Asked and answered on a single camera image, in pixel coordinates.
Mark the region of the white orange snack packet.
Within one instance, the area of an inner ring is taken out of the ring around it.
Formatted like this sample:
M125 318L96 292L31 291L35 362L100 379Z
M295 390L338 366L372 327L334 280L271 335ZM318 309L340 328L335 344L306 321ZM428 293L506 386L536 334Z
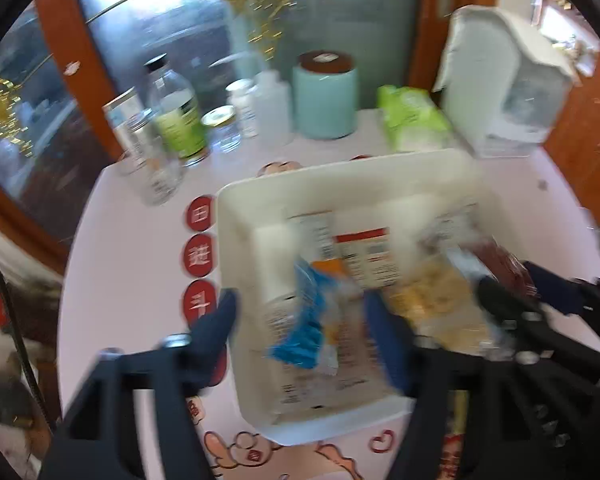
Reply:
M332 234L330 211L288 219L294 244L296 291L292 311L279 311L283 331L266 356L282 369L275 374L279 397L275 411L287 414L323 406L337 375L342 304L347 275Z

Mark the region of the small white pill bottle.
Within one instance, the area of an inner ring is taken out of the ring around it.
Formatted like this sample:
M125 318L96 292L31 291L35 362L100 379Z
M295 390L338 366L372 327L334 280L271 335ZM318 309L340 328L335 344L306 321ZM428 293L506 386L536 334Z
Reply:
M250 92L253 82L250 79L238 79L226 88L227 103L234 107L236 120L244 138L254 138L257 132L256 115L254 114Z

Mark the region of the white plastic storage bin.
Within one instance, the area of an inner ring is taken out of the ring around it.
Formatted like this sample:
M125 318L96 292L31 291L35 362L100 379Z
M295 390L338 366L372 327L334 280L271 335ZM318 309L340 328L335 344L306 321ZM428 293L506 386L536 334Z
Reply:
M230 338L246 423L282 445L359 432L411 404L368 338L366 289L432 295L424 335L478 324L445 249L519 240L486 174L457 148L334 162L237 181L216 199L216 254L240 299Z

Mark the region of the white countertop appliance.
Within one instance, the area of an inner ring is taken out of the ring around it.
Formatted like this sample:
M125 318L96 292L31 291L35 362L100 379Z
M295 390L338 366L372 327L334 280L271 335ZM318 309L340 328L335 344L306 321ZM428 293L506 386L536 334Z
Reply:
M524 157L548 138L573 86L523 55L504 26L472 18L438 92L443 114L476 156Z

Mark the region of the white cloth on appliance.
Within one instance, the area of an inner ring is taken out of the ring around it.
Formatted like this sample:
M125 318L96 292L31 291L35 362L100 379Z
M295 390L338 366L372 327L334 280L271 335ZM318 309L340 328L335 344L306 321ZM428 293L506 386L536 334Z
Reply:
M555 49L546 37L544 37L530 23L525 22L519 15L498 8L497 6L478 6L468 4L454 11L450 18L448 36L437 72L437 78L432 87L433 92L441 91L451 76L451 62L454 51L460 46L463 32L468 27L468 21L472 18L486 18L488 21L496 21L505 27L514 40L517 48L521 50L530 61L542 66L550 66L560 70L562 74L570 78L575 86L580 86L581 81L577 70L573 67L565 53Z

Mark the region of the glass bottle green label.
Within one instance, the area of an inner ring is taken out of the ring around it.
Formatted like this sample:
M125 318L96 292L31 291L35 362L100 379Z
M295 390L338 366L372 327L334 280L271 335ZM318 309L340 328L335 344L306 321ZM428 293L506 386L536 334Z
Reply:
M147 101L166 145L184 167L199 164L209 155L197 96L189 81L170 65L163 53L145 63Z

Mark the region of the small glass jar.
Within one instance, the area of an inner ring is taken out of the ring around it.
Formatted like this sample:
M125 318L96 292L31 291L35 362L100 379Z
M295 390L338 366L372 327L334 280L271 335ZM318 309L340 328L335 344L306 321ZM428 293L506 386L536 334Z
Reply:
M234 107L223 105L210 110L201 118L211 147L216 152L229 153L242 142Z

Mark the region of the rice cracker clear packet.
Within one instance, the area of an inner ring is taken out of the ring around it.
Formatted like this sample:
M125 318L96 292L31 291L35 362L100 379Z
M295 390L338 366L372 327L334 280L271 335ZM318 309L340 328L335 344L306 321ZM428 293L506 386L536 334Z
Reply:
M442 255L422 260L385 295L392 313L445 349L478 356L493 344L470 283Z

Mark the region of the white squeeze bottle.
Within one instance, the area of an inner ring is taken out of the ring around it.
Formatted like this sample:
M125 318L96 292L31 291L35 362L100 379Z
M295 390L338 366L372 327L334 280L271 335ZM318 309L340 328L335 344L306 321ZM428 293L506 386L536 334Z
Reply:
M287 81L279 76L277 70L268 67L268 63L254 52L237 52L213 62L210 68L232 64L240 60L251 60L258 64L258 71L250 79L253 88L250 92L258 138L270 148L280 148L294 138L292 124L291 90Z

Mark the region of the green tissue pack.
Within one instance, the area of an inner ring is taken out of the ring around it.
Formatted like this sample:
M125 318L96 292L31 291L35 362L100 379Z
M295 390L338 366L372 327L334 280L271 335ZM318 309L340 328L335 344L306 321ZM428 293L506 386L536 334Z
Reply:
M389 148L397 153L449 148L452 128L426 90L381 86L377 107Z

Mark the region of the clear drinking glass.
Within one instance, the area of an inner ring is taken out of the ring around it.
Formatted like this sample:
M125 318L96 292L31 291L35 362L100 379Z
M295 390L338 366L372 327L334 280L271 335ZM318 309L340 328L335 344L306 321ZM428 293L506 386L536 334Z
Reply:
M180 163L170 155L135 158L125 152L116 163L117 174L147 206L170 200L183 180Z

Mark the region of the teal canister brown lid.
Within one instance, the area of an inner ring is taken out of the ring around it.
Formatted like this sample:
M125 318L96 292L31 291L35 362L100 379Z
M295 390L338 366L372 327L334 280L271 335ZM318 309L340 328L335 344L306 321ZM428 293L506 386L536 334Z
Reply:
M292 70L292 93L302 136L336 140L358 128L358 70L350 54L333 50L300 54Z

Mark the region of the beige labelled snack packet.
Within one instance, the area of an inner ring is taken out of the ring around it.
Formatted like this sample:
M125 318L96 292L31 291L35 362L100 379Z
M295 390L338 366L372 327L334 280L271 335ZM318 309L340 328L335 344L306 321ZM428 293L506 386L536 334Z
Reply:
M381 288L399 279L386 228L336 235L335 242L358 287Z

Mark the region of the small metal can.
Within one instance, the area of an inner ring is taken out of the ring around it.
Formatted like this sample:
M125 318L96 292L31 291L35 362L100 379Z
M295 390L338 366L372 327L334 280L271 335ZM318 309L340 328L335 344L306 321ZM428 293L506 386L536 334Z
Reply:
M129 153L137 160L155 165L158 148L151 118L152 111L145 108L127 119L124 125L130 140Z

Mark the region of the blue white snack packet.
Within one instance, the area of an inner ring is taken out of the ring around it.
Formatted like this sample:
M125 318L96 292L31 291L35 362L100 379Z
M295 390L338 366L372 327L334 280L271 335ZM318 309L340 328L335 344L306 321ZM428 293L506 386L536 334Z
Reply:
M291 330L268 349L278 362L327 376L338 372L339 281L306 260L294 264L299 307Z

